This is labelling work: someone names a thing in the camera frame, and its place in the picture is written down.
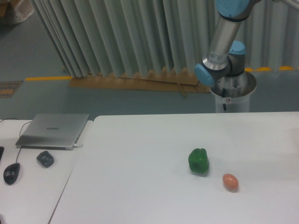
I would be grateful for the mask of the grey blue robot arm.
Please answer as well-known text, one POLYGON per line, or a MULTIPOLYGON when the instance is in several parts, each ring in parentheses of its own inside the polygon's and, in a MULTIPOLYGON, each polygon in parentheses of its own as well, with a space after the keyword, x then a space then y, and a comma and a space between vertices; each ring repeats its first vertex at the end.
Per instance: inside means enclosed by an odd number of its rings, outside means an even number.
POLYGON ((253 69, 299 66, 297 0, 217 0, 219 15, 207 53, 195 75, 211 86, 225 76, 253 69))

